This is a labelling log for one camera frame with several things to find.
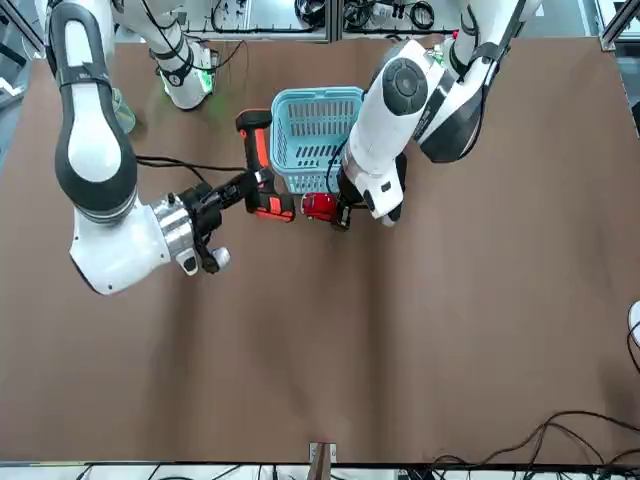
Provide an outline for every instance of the red object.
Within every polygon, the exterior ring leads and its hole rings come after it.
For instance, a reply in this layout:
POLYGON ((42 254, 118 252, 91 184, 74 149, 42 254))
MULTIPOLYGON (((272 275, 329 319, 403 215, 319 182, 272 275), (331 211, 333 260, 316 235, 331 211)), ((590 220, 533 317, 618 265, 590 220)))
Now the red object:
POLYGON ((338 201, 328 193, 305 193, 302 196, 300 211, 309 218, 330 222, 336 213, 338 201))

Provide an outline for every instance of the brown mat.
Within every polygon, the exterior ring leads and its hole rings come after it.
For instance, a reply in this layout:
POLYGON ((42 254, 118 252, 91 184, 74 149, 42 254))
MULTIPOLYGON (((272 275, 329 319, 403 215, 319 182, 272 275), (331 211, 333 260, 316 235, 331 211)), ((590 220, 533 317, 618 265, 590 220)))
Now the brown mat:
MULTIPOLYGON (((138 153, 242 165, 240 110, 285 88, 364 87, 388 46, 252 43, 246 80, 240 51, 190 113, 144 46, 120 47, 115 83, 139 116, 138 153)), ((436 166, 409 148, 397 228, 360 214, 340 235, 239 206, 215 236, 233 256, 223 274, 173 265, 112 298, 67 254, 59 110, 38 62, 0 177, 1 459, 304 462, 308 442, 331 441, 342 462, 478 461, 560 409, 640 423, 624 344, 640 298, 640 144, 596 39, 514 42, 472 155, 436 166)), ((193 181, 140 169, 141 198, 193 181)), ((606 456, 639 443, 563 423, 606 456)), ((540 461, 587 463, 557 432, 540 461)))

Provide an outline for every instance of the blue basket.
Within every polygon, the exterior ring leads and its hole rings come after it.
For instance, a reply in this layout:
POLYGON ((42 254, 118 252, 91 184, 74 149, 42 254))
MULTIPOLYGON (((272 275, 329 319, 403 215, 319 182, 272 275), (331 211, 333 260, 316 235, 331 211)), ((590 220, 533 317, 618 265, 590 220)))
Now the blue basket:
MULTIPOLYGON (((357 87, 283 90, 271 105, 270 160, 291 193, 327 192, 329 162, 349 136, 362 105, 357 87)), ((331 167, 329 185, 338 191, 340 157, 331 167)))

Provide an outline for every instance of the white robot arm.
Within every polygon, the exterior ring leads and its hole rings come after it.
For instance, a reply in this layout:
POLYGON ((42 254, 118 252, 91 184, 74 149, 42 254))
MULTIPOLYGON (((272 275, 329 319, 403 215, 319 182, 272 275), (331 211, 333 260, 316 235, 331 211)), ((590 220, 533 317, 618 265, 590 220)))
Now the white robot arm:
POLYGON ((415 41, 391 49, 342 153, 335 226, 347 229, 350 205, 362 200, 374 218, 397 221, 406 170, 401 153, 411 137, 436 163, 473 148, 500 61, 541 1, 469 0, 457 39, 446 44, 444 66, 415 41))
MULTIPOLYGON (((191 68, 204 61, 195 59, 199 46, 187 44, 175 22, 167 24, 165 33, 173 48, 164 38, 159 41, 155 25, 147 28, 152 22, 141 13, 139 1, 127 0, 124 8, 115 2, 115 8, 125 24, 137 26, 149 39, 174 103, 197 106, 211 90, 202 72, 191 68), (176 63, 176 51, 194 63, 176 63)), ((74 205, 70 254, 89 286, 103 295, 129 287, 172 259, 189 275, 199 268, 217 272, 229 262, 228 251, 209 251, 205 239, 220 225, 223 209, 252 194, 265 180, 265 172, 247 171, 216 189, 203 183, 150 205, 140 202, 136 156, 111 101, 106 61, 113 49, 110 3, 50 0, 46 8, 39 5, 47 59, 63 107, 55 172, 74 205)), ((168 19, 158 14, 156 21, 163 20, 168 19)))

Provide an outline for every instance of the orange power drill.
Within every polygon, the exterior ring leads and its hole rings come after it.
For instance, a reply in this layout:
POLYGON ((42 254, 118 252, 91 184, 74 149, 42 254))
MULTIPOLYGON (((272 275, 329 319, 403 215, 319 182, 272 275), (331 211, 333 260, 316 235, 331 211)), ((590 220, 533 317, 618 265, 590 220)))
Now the orange power drill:
MULTIPOLYGON (((265 130, 269 128, 271 122, 272 116, 269 110, 244 110, 236 117, 236 130, 244 138, 247 168, 252 172, 269 168, 265 130)), ((273 172, 259 185, 256 192, 245 198, 245 206, 247 212, 259 217, 287 223, 293 222, 296 217, 293 195, 276 192, 273 172)))

